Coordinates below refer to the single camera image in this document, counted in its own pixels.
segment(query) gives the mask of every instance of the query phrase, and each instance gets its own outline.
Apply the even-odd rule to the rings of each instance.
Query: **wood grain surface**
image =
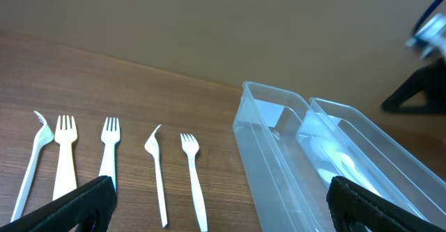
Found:
[[[446,180],[446,140],[400,130],[387,125],[381,125],[380,127],[438,177]]]
[[[98,176],[105,117],[119,117],[118,205],[109,231],[199,231],[180,133],[200,144],[197,171],[209,231],[260,231],[232,130],[241,90],[0,31],[0,226],[10,221],[41,124],[73,115],[77,184]],[[158,124],[169,226],[161,227],[153,158]],[[52,200],[59,145],[42,149],[24,214]]]

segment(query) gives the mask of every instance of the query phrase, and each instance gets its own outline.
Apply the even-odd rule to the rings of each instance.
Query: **transparent plastic box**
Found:
[[[358,110],[245,82],[233,129],[264,231],[333,231],[325,200],[345,176],[446,229],[446,184]]]

